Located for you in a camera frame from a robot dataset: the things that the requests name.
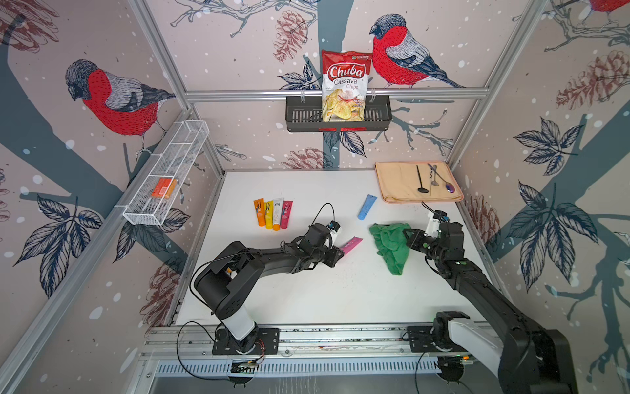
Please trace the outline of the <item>light blue toothpaste tube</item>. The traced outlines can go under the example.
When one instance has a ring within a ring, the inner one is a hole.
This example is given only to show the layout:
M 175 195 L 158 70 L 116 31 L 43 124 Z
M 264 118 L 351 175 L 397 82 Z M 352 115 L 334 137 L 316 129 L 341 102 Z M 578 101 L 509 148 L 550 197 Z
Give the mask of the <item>light blue toothpaste tube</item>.
M 359 214 L 358 214 L 359 220 L 364 220 L 368 216 L 370 210 L 372 209 L 376 201 L 377 201 L 377 197 L 375 195 L 366 196 L 366 199 L 364 200 L 364 203 L 361 209 L 359 210 Z

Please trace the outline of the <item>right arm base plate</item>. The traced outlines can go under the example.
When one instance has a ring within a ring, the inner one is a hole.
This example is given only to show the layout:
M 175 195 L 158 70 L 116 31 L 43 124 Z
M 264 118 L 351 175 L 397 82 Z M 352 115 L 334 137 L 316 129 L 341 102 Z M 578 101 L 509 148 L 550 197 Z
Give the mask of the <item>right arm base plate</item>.
M 455 344 L 443 331 L 435 333 L 432 325 L 412 325 L 406 328 L 406 339 L 412 353 L 463 353 L 469 354 L 462 346 Z

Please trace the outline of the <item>dark pink toothpaste tube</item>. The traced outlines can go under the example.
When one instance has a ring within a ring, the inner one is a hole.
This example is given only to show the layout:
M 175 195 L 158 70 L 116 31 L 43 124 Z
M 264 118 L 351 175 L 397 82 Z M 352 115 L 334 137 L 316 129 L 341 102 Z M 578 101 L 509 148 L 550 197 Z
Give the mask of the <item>dark pink toothpaste tube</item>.
M 290 213 L 292 210 L 293 202 L 291 200 L 284 200 L 282 204 L 282 213 L 281 213 L 281 229 L 285 230 L 288 228 Z

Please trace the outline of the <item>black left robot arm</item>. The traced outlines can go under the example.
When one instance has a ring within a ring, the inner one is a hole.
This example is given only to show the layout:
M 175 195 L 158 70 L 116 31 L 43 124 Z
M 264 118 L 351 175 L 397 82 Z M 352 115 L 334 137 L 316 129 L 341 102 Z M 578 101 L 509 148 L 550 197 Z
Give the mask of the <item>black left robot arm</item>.
M 262 277 L 298 274 L 319 264 L 336 266 L 345 253 L 335 245 L 341 225 L 312 223 L 303 236 L 275 249 L 255 249 L 234 241 L 192 279 L 192 293 L 214 313 L 240 346 L 256 339 L 257 323 L 244 304 Z

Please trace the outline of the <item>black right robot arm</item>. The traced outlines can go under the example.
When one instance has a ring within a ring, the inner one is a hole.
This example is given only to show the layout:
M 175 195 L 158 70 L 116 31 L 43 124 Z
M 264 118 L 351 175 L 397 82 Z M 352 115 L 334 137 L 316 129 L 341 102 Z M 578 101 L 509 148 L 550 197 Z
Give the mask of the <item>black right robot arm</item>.
M 426 231 L 405 229 L 407 246 L 466 298 L 491 326 L 487 331 L 458 311 L 436 314 L 431 342 L 440 351 L 461 347 L 487 367 L 504 393 L 575 393 L 569 341 L 543 328 L 497 290 L 464 256 L 461 223 L 431 220 Z

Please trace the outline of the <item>light pink toothpaste tube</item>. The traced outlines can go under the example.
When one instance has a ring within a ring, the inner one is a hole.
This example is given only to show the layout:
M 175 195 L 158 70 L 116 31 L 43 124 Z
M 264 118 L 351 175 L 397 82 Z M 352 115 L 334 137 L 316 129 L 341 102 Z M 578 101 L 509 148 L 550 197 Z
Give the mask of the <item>light pink toothpaste tube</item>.
M 340 250 L 344 252 L 344 254 L 349 254 L 353 249 L 355 249 L 361 242 L 363 241 L 360 237 L 353 237 L 349 241 L 347 241 L 343 246 L 340 247 Z

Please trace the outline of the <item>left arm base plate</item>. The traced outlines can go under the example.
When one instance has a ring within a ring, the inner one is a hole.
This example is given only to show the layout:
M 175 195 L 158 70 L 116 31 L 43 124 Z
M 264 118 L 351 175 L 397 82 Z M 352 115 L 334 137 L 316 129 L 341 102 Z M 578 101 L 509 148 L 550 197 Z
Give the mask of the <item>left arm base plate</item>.
M 215 332 L 212 354 L 214 356 L 262 356 L 276 355 L 280 341 L 279 328 L 259 328 L 243 340 L 236 340 L 223 326 Z

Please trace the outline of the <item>green microfibre cloth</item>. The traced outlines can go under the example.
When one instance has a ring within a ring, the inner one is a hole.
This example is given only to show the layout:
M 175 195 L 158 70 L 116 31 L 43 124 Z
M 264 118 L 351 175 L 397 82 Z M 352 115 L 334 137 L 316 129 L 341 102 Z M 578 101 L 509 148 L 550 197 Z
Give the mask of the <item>green microfibre cloth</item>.
M 408 223 L 377 224 L 370 226 L 377 246 L 377 254 L 382 256 L 391 274 L 401 276 L 410 254 L 404 230 L 410 229 Z

